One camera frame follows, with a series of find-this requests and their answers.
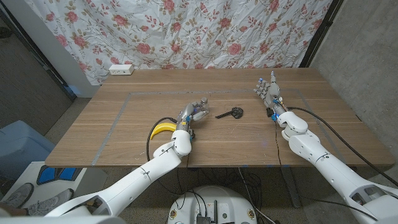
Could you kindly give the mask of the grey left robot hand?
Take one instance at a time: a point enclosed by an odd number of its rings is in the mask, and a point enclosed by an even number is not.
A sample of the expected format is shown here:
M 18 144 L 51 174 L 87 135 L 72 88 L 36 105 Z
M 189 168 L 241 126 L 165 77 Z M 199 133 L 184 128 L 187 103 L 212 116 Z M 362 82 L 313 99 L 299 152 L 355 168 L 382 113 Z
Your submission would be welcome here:
M 206 103 L 189 103 L 186 107 L 184 107 L 177 117 L 176 130 L 188 131 L 192 121 L 199 121 L 203 119 L 209 114 L 209 112 L 210 110 Z

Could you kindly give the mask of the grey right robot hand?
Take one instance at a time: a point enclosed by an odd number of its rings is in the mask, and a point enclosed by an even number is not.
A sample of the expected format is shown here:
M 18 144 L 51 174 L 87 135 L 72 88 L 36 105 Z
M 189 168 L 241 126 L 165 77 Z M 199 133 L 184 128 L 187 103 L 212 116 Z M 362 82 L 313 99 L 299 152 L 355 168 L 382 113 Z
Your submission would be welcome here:
M 287 111 L 283 104 L 283 99 L 280 95 L 280 88 L 276 84 L 276 77 L 274 71 L 271 71 L 271 80 L 267 82 L 260 78 L 253 91 L 263 100 L 266 106 L 266 113 L 269 118 L 276 121 L 278 117 Z

